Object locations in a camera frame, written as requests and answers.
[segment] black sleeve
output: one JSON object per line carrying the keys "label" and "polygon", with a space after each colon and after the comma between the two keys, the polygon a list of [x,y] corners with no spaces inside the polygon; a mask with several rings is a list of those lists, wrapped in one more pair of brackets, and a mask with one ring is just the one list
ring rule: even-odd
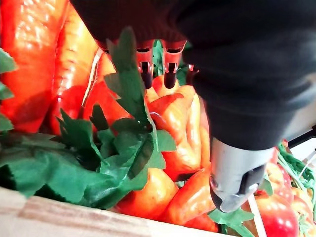
{"label": "black sleeve", "polygon": [[212,135],[246,150],[275,146],[315,93],[316,1],[186,0],[169,21],[193,46],[183,58],[200,70]]}

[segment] carrot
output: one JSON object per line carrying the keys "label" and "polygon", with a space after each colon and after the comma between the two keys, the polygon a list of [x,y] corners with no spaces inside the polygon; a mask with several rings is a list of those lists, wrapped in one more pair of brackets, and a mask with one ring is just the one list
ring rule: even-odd
{"label": "carrot", "polygon": [[37,132],[49,108],[58,35],[68,0],[2,0],[1,44],[17,70],[1,81],[14,97],[2,101],[0,112],[24,132]]}
{"label": "carrot", "polygon": [[208,217],[207,213],[188,221],[184,226],[215,233],[219,231],[218,225]]}
{"label": "carrot", "polygon": [[153,87],[150,87],[149,89],[146,90],[146,94],[145,94],[146,104],[149,104],[150,102],[153,102],[154,100],[158,98],[159,96],[157,95]]}
{"label": "carrot", "polygon": [[164,95],[171,95],[179,88],[179,82],[176,80],[176,84],[173,88],[168,89],[164,85],[164,75],[160,75],[153,80],[153,88],[157,92],[159,97]]}
{"label": "carrot", "polygon": [[201,159],[200,113],[199,97],[198,94],[195,94],[189,108],[186,132],[188,143],[199,160]]}
{"label": "carrot", "polygon": [[131,191],[116,209],[126,215],[158,220],[177,191],[178,187],[161,169],[150,168],[144,188]]}
{"label": "carrot", "polygon": [[211,198],[210,166],[194,174],[177,192],[162,216],[162,220],[175,225],[188,221],[215,209]]}
{"label": "carrot", "polygon": [[53,100],[48,114],[54,134],[60,134],[56,117],[61,118],[61,108],[77,119],[97,49],[92,35],[71,6],[59,35],[55,61]]}
{"label": "carrot", "polygon": [[200,169],[201,158],[196,156],[186,139],[183,139],[174,152],[162,152],[166,162],[165,173],[177,181],[181,174],[195,173]]}
{"label": "carrot", "polygon": [[176,144],[186,137],[188,109],[194,94],[192,86],[184,85],[176,93],[160,97],[148,105],[157,129],[168,131]]}
{"label": "carrot", "polygon": [[115,93],[112,92],[104,82],[104,76],[110,73],[115,73],[114,66],[109,55],[103,53],[97,64],[93,85],[85,101],[83,119],[89,120],[95,104],[101,106],[103,114],[110,126],[118,119],[130,117],[130,114],[114,99]]}

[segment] fake vegetable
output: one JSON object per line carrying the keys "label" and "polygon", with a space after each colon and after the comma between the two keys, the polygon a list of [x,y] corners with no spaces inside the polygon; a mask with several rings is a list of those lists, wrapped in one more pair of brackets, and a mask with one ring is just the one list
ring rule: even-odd
{"label": "fake vegetable", "polygon": [[299,223],[288,202],[275,194],[255,198],[268,237],[298,236]]}
{"label": "fake vegetable", "polygon": [[14,128],[37,132],[48,110],[54,76],[55,49],[67,0],[2,0],[1,46],[17,65],[1,81],[14,94],[0,111]]}
{"label": "fake vegetable", "polygon": [[60,134],[56,117],[61,118],[61,108],[71,118],[78,118],[97,49],[93,37],[71,5],[57,43],[53,99],[48,113],[54,134]]}

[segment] vegetable pile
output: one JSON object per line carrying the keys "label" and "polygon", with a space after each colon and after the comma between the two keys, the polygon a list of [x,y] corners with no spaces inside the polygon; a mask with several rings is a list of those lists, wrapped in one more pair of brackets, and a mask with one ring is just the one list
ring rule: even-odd
{"label": "vegetable pile", "polygon": [[314,172],[293,157],[286,141],[275,148],[266,172],[255,198],[267,236],[316,236]]}
{"label": "vegetable pile", "polygon": [[[60,17],[66,20],[51,55],[53,96],[47,97],[49,106],[40,108],[46,114],[40,121],[20,123],[18,114],[7,113],[12,108],[1,106],[0,186],[27,197],[114,208],[206,231],[219,232],[217,223],[229,225],[231,216],[209,214],[215,209],[209,190],[209,128],[193,87],[177,82],[167,89],[160,75],[146,90],[128,28],[116,45],[107,43],[110,54],[101,55],[81,106],[97,48],[74,9],[64,7],[67,16]],[[19,98],[17,87],[24,89],[18,83],[7,85],[5,78],[18,81],[20,74],[34,69],[34,61],[22,63],[16,54],[11,58],[1,50],[2,102]],[[23,115],[38,108],[32,101],[29,105],[34,110]],[[236,227],[231,227],[251,236],[241,220],[252,218],[239,210]]]}
{"label": "vegetable pile", "polygon": [[[67,0],[53,2],[1,1],[0,186],[189,228],[257,235],[246,208],[215,209],[210,132],[203,101],[185,85],[187,65],[181,62],[176,85],[167,89],[156,41],[157,77],[146,90],[127,28],[117,44],[107,42],[110,54],[101,55],[89,86],[97,45]],[[279,166],[277,159],[267,166],[256,194],[267,235],[314,236],[314,173],[283,145],[275,155]]]}

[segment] wooden edge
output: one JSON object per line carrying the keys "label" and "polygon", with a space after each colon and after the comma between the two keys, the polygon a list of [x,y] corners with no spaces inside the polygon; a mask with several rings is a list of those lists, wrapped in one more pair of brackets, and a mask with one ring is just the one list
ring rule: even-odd
{"label": "wooden edge", "polygon": [[254,214],[253,220],[257,229],[258,237],[267,237],[254,195],[249,197],[248,203],[252,214]]}
{"label": "wooden edge", "polygon": [[0,188],[3,237],[228,237]]}

